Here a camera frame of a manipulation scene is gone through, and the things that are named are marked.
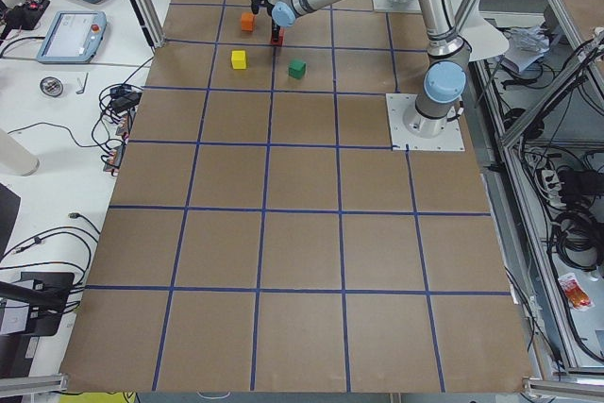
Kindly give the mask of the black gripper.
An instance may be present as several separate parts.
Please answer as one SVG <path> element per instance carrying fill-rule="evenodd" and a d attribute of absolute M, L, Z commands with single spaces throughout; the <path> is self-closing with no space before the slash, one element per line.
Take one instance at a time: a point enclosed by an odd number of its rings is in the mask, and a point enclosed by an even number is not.
<path fill-rule="evenodd" d="M 267 7 L 267 14 L 271 19 L 271 37 L 272 38 L 278 38 L 280 35 L 280 31 L 281 31 L 281 26 L 276 22 L 276 20 L 273 18 L 273 6 L 268 6 Z"/>

